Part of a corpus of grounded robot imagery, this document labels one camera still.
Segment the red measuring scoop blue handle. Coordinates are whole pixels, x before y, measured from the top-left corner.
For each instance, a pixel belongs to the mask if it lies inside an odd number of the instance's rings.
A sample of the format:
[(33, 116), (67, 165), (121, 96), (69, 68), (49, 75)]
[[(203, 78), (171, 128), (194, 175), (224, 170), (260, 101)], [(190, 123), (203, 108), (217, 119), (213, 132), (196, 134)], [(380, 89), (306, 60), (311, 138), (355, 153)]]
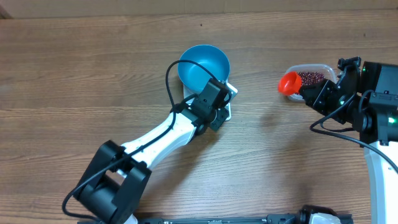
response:
[(302, 86), (302, 79), (296, 71), (286, 73), (279, 81), (278, 92), (290, 96), (299, 92)]

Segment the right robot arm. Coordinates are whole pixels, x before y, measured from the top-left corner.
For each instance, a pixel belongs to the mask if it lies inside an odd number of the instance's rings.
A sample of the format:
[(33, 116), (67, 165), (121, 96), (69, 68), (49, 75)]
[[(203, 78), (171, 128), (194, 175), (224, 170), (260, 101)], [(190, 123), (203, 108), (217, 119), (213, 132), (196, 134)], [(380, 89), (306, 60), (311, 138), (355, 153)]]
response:
[(397, 223), (397, 65), (339, 59), (339, 80), (303, 86), (305, 104), (323, 115), (310, 129), (364, 149), (372, 223)]

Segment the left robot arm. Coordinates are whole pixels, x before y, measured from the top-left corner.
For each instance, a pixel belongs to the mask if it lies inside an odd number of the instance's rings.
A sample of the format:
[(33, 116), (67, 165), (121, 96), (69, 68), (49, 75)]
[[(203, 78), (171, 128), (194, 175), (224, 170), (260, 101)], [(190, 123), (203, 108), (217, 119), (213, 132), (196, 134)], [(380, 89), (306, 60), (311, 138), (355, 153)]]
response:
[(167, 119), (142, 137), (97, 150), (71, 195), (92, 216), (88, 223), (137, 223), (134, 216), (154, 167), (174, 150), (230, 119), (228, 105), (237, 89), (209, 79), (200, 94), (172, 106)]

